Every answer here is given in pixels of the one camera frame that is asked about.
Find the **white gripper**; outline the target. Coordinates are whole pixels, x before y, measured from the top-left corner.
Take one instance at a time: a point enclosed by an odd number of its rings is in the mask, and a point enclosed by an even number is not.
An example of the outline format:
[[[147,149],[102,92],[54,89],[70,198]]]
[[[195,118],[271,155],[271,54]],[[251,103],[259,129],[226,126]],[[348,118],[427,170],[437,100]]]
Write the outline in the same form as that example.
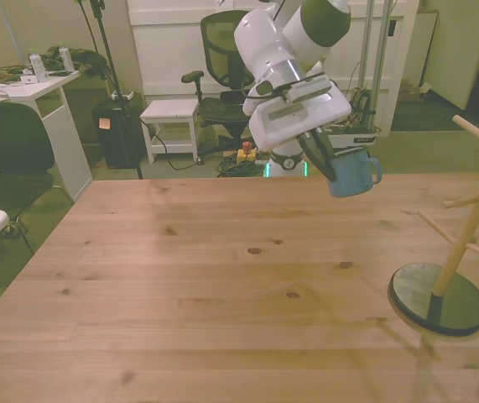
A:
[[[297,103],[274,98],[256,107],[249,120],[249,129],[257,147],[270,151],[299,136],[299,146],[310,162],[330,182],[336,181],[331,165],[335,156],[324,129],[328,123],[346,118],[351,105],[338,90]]]

